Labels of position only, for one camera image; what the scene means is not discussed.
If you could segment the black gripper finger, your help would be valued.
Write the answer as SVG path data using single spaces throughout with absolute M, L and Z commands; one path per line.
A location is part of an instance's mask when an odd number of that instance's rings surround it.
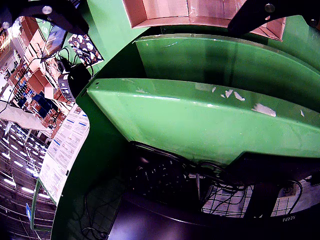
M 89 25 L 69 0 L 2 0 L 0 26 L 10 28 L 19 17 L 42 19 L 77 35 L 86 35 Z
M 243 35 L 280 18 L 302 16 L 307 25 L 320 29 L 318 0 L 247 0 L 228 24 L 228 31 Z

